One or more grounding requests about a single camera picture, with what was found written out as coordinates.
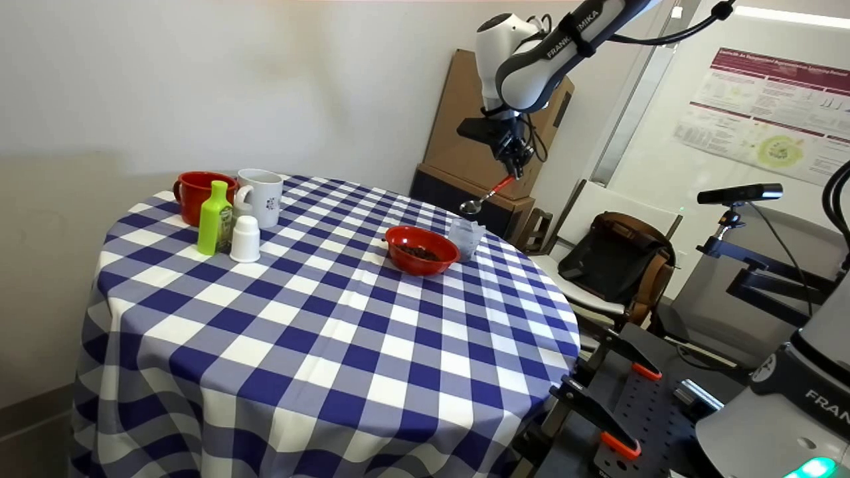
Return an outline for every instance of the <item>small bottle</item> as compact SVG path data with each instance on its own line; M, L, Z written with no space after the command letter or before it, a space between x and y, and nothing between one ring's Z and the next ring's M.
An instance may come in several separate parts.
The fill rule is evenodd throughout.
M211 192L201 205L201 221L195 226L195 250L201 254L215 254L228 237L234 224L234 205L228 201L228 182L211 180Z

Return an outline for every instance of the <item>blue checkered tablecloth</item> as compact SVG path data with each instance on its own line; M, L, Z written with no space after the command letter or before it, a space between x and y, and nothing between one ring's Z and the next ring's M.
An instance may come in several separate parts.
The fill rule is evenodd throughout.
M558 286L483 234L434 278L387 226L453 214L284 179L262 257L201 257L173 194L105 234L74 396L76 476L499 476L523 415L575 359Z

